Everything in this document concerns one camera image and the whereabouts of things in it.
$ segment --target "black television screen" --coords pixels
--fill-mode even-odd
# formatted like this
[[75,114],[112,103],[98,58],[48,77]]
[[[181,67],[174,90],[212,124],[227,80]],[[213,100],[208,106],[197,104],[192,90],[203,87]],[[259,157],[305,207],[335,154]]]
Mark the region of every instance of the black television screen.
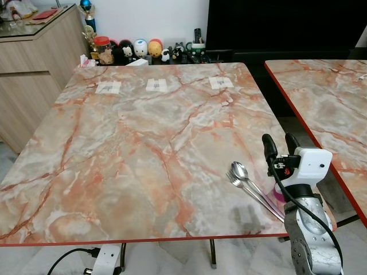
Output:
[[354,48],[367,25],[367,1],[210,0],[208,50]]

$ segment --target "marble tabletop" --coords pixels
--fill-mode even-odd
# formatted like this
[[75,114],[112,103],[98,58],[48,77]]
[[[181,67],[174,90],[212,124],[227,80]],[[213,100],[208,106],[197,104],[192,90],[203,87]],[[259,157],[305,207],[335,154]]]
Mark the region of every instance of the marble tabletop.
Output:
[[272,60],[266,67],[367,226],[367,60]]
[[286,235],[225,175],[272,194],[264,133],[286,151],[244,64],[79,69],[0,184],[0,245]]

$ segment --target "glass countertop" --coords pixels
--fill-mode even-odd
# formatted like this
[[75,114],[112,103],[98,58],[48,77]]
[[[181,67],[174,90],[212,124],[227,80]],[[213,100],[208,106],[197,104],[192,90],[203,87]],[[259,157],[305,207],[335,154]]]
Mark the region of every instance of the glass countertop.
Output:
[[37,34],[40,30],[42,30],[44,27],[46,27],[48,24],[53,22],[56,18],[58,18],[60,15],[64,14],[67,10],[72,8],[75,4],[68,4],[66,8],[64,8],[63,11],[56,14],[54,18],[52,18],[49,22],[39,25],[26,25],[27,21],[32,20],[36,15],[46,11],[50,10],[51,7],[55,5],[44,5],[44,6],[37,6],[38,11],[34,13],[31,17],[26,18],[23,20],[22,24],[17,24],[16,27],[11,27],[10,23],[13,21],[5,21],[3,23],[0,23],[0,38],[7,38],[7,37],[22,37],[22,36],[33,36]]

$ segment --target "pink object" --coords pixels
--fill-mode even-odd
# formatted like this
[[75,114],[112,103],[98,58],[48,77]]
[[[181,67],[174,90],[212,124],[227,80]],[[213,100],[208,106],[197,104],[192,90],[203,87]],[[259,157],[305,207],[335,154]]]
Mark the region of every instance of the pink object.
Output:
[[276,192],[276,190],[275,190],[275,185],[274,185],[274,188],[273,188],[273,193],[274,193],[274,197],[278,200],[278,201],[280,201],[280,202],[286,202],[286,200],[284,199],[284,196],[283,196],[283,194],[280,194],[280,193],[278,193],[278,192]]
[[42,19],[49,18],[51,15],[54,15],[56,12],[57,12],[57,9],[44,11],[43,13],[40,13],[39,15],[34,17],[33,20],[42,20]]

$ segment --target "red table edge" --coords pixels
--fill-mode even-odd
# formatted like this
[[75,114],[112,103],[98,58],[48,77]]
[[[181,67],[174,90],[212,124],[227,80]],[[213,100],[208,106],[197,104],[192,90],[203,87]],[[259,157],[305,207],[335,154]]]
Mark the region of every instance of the red table edge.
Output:
[[105,245],[108,243],[132,243],[132,242],[169,242],[169,241],[192,241],[198,239],[240,239],[240,238],[262,238],[262,237],[288,237],[287,233],[279,234],[254,234],[254,235],[229,235],[229,236],[207,236],[207,237],[179,237],[179,238],[154,238],[154,239],[129,239],[112,241],[87,241],[87,242],[46,242],[46,243],[0,243],[4,247],[28,247],[28,246],[61,246],[61,245]]
[[[288,95],[286,94],[286,92],[284,91],[284,89],[282,88],[281,84],[276,79],[275,75],[273,74],[273,72],[271,71],[271,69],[266,64],[266,61],[264,63],[264,66],[265,66],[266,70],[268,71],[268,73],[270,74],[270,76],[273,79],[273,81],[275,82],[276,86],[278,86],[278,88],[279,88],[280,92],[282,93],[282,95],[284,96],[284,98],[287,100],[287,102],[288,102],[289,106],[292,108],[294,114],[296,114],[296,117],[301,122],[303,128],[306,130],[306,132],[308,133],[308,135],[311,138],[311,140],[314,142],[314,144],[317,147],[322,148],[322,146],[319,144],[319,142],[317,141],[317,139],[315,138],[315,136],[311,132],[311,129],[309,129],[309,127],[307,126],[306,122],[304,122],[302,116],[299,114],[299,112],[297,111],[297,109],[293,105],[292,101],[290,100],[290,98],[288,97]],[[341,176],[339,175],[338,171],[335,169],[335,167],[333,165],[333,162],[330,165],[330,169],[333,172],[333,174],[334,174],[335,178],[337,179],[337,181],[339,182],[340,186],[342,187],[344,193],[348,197],[348,200],[352,204],[353,208],[355,209],[355,211],[358,214],[359,218],[361,219],[362,223],[365,225],[365,227],[367,227],[367,217],[363,213],[363,211],[360,208],[360,206],[358,205],[357,201],[354,199],[353,195],[351,194],[351,192],[348,189],[347,185],[344,183],[344,181],[341,178]]]

